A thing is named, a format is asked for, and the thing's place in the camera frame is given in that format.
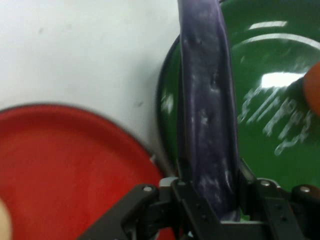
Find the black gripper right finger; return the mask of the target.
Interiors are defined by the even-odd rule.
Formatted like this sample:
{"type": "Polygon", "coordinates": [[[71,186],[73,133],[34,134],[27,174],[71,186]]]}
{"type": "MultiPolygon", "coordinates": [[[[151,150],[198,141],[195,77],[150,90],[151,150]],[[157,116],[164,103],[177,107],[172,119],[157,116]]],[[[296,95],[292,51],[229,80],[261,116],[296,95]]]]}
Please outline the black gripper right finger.
{"type": "Polygon", "coordinates": [[[239,164],[239,205],[242,212],[267,228],[273,240],[320,238],[320,189],[300,184],[291,192],[275,181],[257,178],[245,162],[239,164]]]}

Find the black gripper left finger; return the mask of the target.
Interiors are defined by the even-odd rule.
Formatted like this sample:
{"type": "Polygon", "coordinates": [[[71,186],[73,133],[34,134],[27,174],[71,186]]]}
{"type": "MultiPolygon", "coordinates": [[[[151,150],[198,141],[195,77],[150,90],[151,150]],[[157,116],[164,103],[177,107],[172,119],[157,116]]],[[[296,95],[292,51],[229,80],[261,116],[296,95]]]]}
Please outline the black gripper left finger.
{"type": "Polygon", "coordinates": [[[150,240],[171,228],[175,239],[192,233],[196,240],[218,240],[222,225],[189,182],[170,186],[139,184],[85,230],[80,240],[150,240]]]}

